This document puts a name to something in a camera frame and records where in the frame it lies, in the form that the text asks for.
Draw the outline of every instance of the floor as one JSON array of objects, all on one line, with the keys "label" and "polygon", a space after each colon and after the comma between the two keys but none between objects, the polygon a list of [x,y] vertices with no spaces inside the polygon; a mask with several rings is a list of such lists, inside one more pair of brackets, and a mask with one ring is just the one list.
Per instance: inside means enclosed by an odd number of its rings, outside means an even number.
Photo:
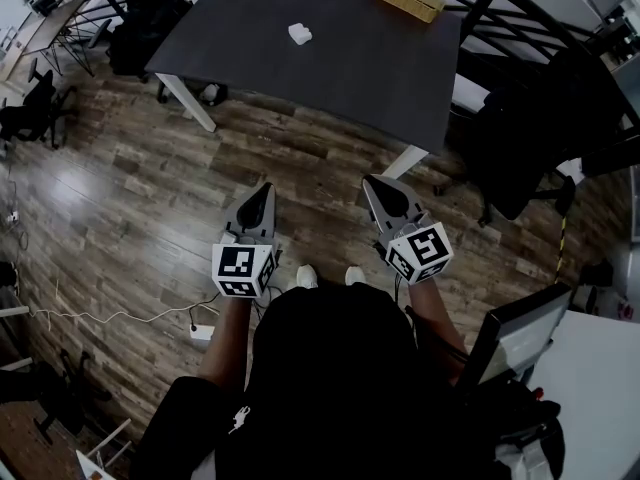
[{"label": "floor", "polygon": [[[371,248],[376,232],[360,188],[403,145],[380,134],[286,101],[233,92],[210,110],[214,134],[184,117],[171,99],[155,101],[155,81],[112,75],[106,57],[92,54],[89,77],[62,59],[62,84],[78,87],[76,118],[67,121],[59,151],[20,143],[0,177],[16,183],[23,228],[0,246],[18,258],[22,302],[32,311],[117,311],[150,318],[216,293],[211,244],[220,239],[224,209],[247,188],[271,181],[277,189],[277,235],[283,255],[272,283],[286,288],[300,264],[312,263],[340,281],[359,264],[370,284],[392,291],[394,275]],[[23,62],[15,78],[25,77]],[[453,117],[450,133],[464,132]],[[519,219],[496,215],[480,228],[481,199],[460,187],[436,198],[433,186],[463,170],[445,151],[430,156],[403,181],[442,221],[455,251],[437,278],[444,301],[471,347],[486,311],[553,282],[561,218],[551,204],[532,202]],[[597,262],[628,236],[627,171],[587,180],[578,188],[567,224],[561,277],[575,283],[585,263]],[[13,185],[3,183],[5,203]],[[28,232],[19,251],[16,231]],[[22,245],[26,245],[26,235]],[[401,304],[406,303],[406,289]],[[213,303],[220,308],[221,299]],[[197,322],[215,322],[205,310]],[[318,325],[333,318],[330,308]],[[258,323],[252,316],[252,329]],[[204,346],[189,337],[189,315],[173,312],[151,324],[122,316],[102,325],[89,318],[44,314],[25,319],[34,354],[59,365],[60,348],[91,354],[90,376],[113,394],[104,406],[114,421],[131,417],[138,439],[172,381],[193,373]]]}]

